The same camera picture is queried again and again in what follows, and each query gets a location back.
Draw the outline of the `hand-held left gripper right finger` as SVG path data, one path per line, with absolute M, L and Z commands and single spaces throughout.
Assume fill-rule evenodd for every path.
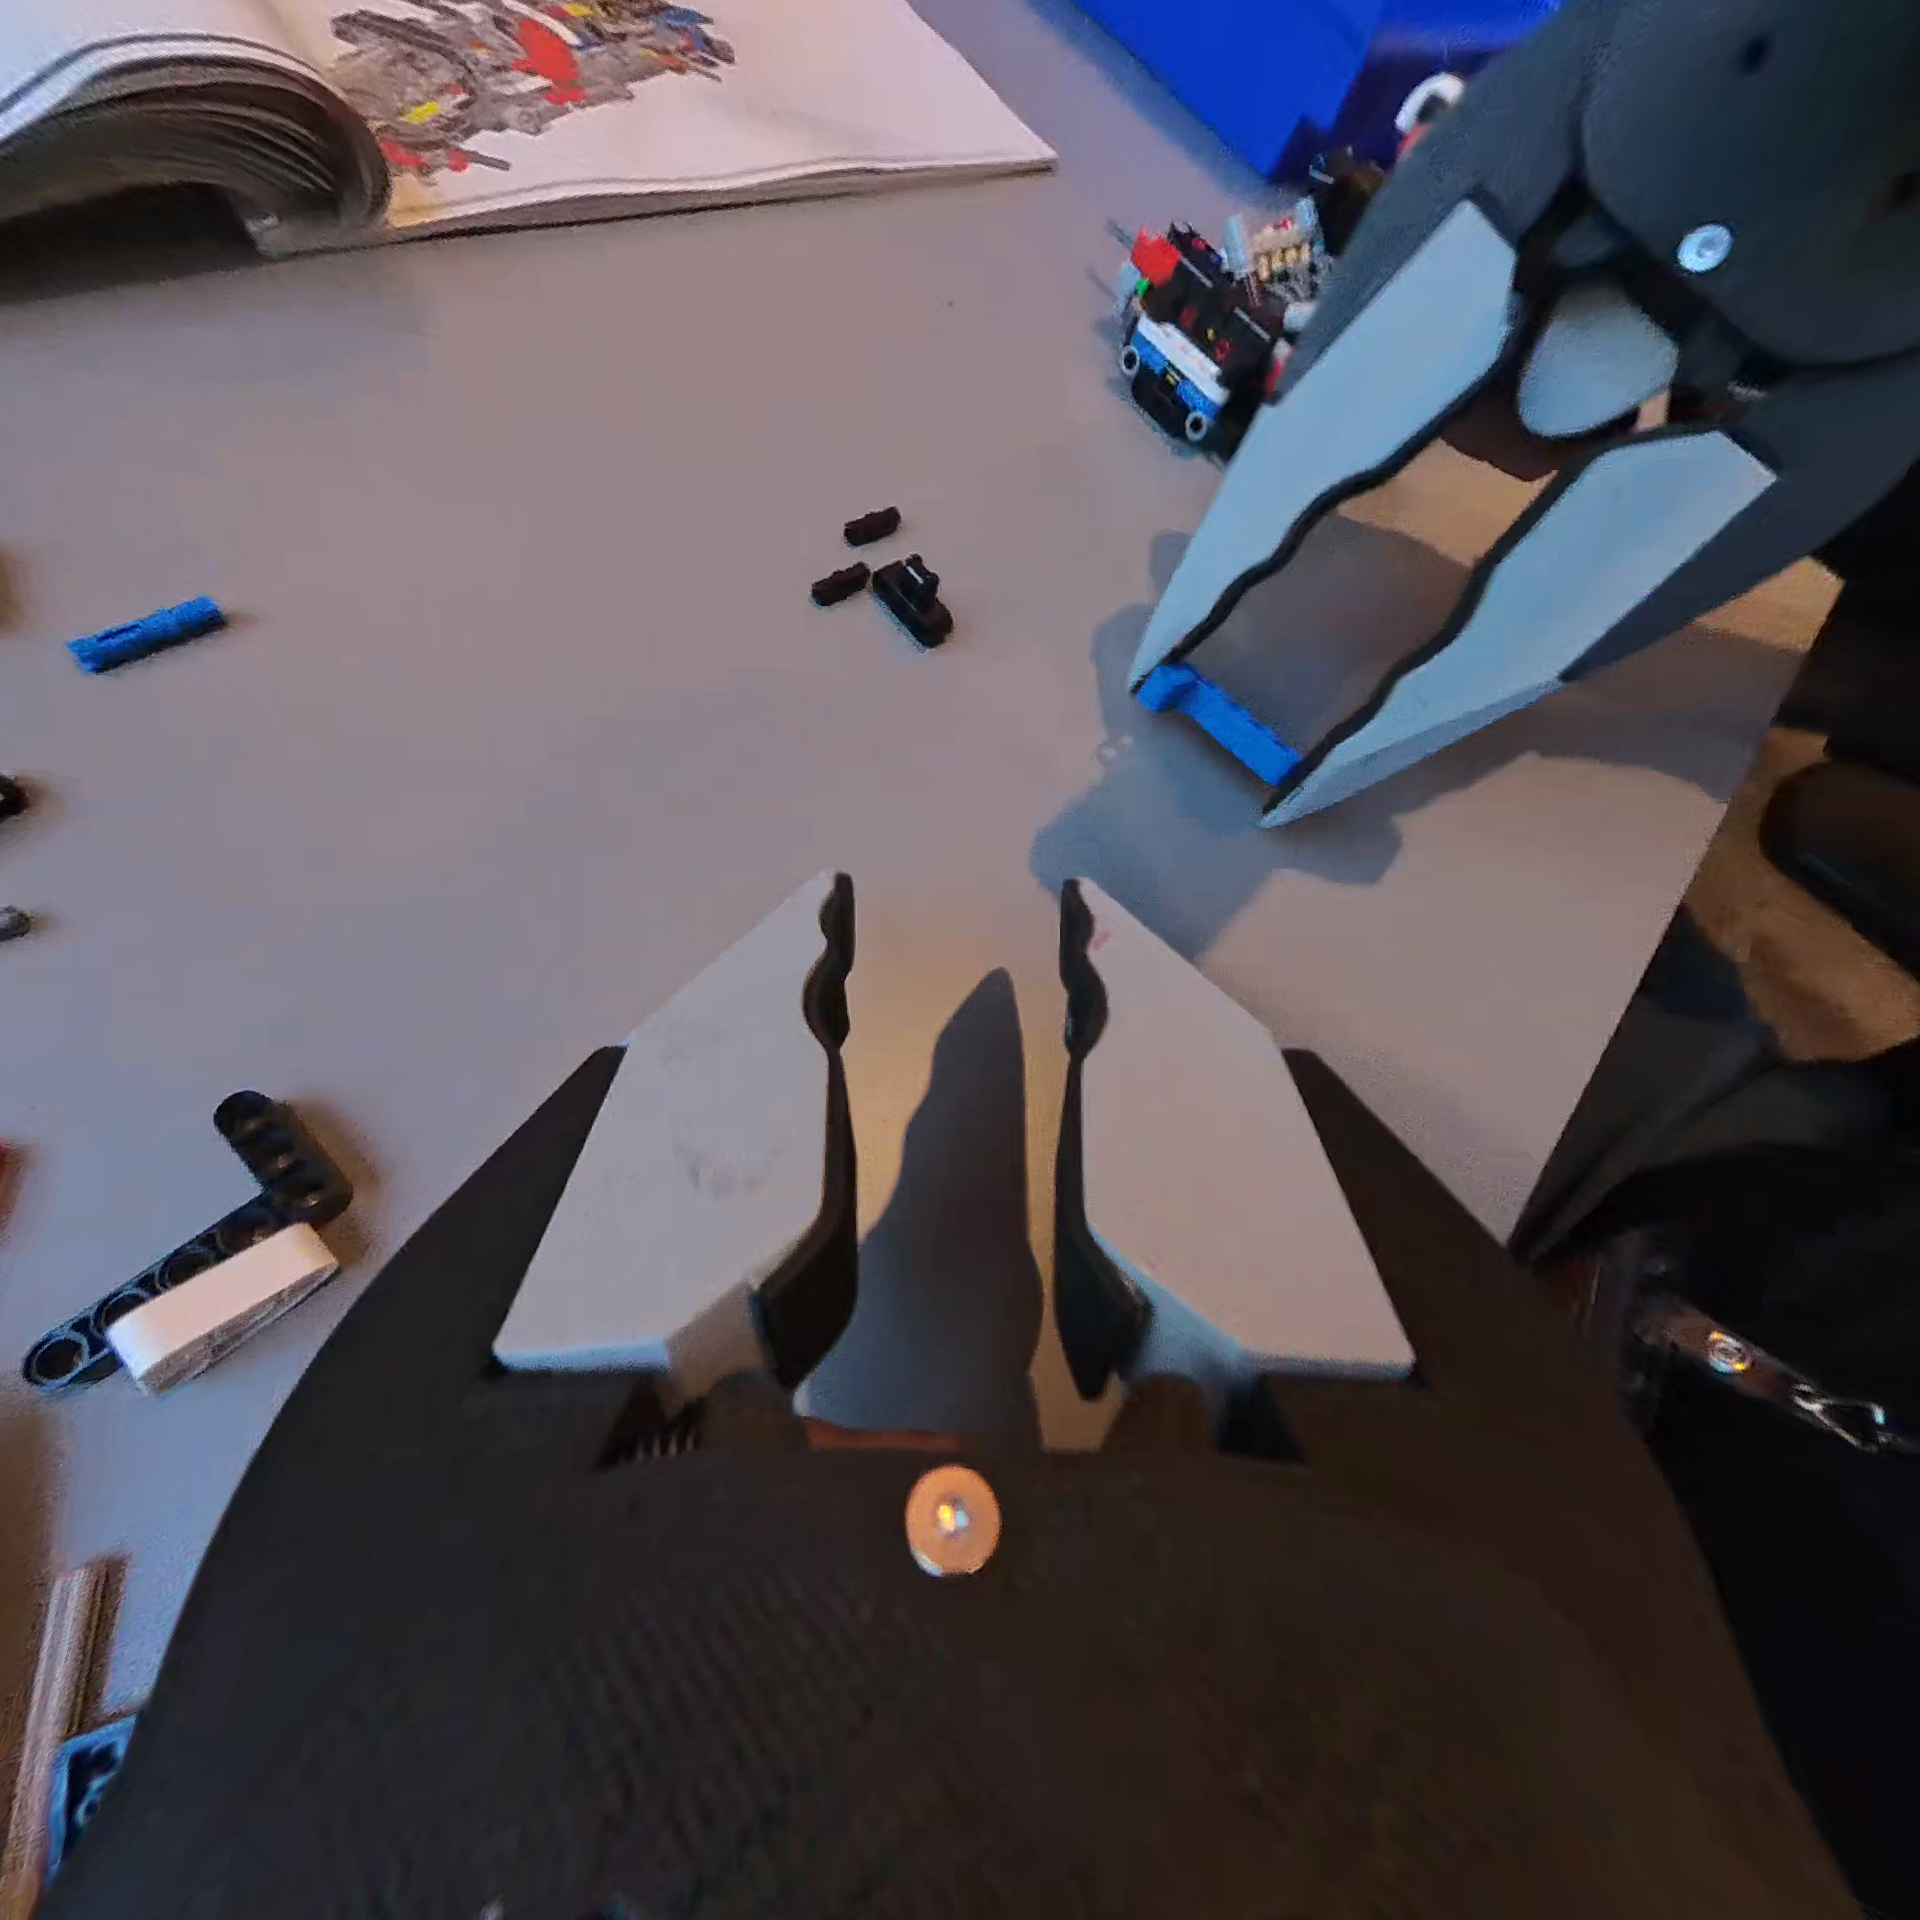
M 1272 1030 L 1091 881 L 1062 892 L 1055 1324 L 1078 1395 L 1402 1384 L 1416 1350 Z

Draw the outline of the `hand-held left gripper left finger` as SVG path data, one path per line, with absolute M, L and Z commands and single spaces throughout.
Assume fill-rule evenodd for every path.
M 514 1374 L 802 1386 L 857 1304 L 856 888 L 818 874 L 628 1036 L 497 1331 Z

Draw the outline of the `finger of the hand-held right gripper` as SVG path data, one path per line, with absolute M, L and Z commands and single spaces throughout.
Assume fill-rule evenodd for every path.
M 1187 659 L 1319 517 L 1392 473 L 1478 394 L 1508 344 L 1516 264 L 1464 202 L 1315 353 L 1294 354 L 1143 629 L 1130 690 Z
M 1544 699 L 1777 480 L 1727 433 L 1638 434 L 1562 472 L 1472 569 L 1443 629 L 1280 782 L 1262 827 L 1331 810 Z

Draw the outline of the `brick car chassis model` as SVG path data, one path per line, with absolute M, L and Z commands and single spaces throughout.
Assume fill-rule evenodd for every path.
M 1140 229 L 1120 275 L 1118 376 L 1167 440 L 1218 464 L 1273 401 L 1322 294 L 1388 172 L 1354 152 L 1312 161 L 1272 218 Z

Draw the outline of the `blue storage bin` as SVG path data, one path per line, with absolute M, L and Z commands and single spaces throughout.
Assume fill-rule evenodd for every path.
M 1262 179 L 1335 152 L 1392 165 L 1402 109 L 1471 78 L 1555 2 L 1083 2 L 1080 6 Z

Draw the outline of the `blue angled beam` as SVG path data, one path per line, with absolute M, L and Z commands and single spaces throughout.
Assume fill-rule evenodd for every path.
M 1158 664 L 1140 676 L 1134 698 L 1151 713 L 1187 721 L 1266 786 L 1280 786 L 1304 761 L 1280 734 L 1192 664 Z

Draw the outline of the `black angled beam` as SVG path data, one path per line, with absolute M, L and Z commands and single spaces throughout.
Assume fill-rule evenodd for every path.
M 44 1332 L 20 1363 L 31 1387 L 63 1395 L 123 1374 L 107 1345 L 107 1328 L 116 1316 L 284 1227 L 307 1225 L 321 1233 L 347 1211 L 347 1174 L 291 1106 L 239 1091 L 218 1106 L 212 1122 L 257 1181 L 257 1195 L 91 1307 Z

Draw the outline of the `black angled connector piece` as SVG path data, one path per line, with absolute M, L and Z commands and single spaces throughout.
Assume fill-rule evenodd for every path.
M 872 571 L 872 594 L 920 650 L 939 650 L 954 636 L 954 613 L 943 596 L 943 578 L 922 553 L 878 564 Z

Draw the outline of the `building instruction booklet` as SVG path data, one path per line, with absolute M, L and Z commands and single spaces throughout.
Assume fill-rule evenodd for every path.
M 4 234 L 196 197 L 288 258 L 1052 162 L 898 2 L 2 6 Z

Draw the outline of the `blue connector pin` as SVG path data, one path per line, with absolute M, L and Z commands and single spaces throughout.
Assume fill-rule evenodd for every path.
M 104 676 L 126 665 L 169 654 L 182 645 L 219 634 L 226 627 L 226 611 L 216 598 L 196 594 L 184 604 L 73 637 L 64 650 L 81 673 Z

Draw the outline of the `pile of loose bricks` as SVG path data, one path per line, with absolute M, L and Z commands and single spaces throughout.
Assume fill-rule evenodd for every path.
M 126 1762 L 136 1717 L 83 1725 L 115 1579 L 113 1562 L 59 1573 L 31 1613 L 38 1641 L 4 1811 L 4 1917 L 38 1914 Z

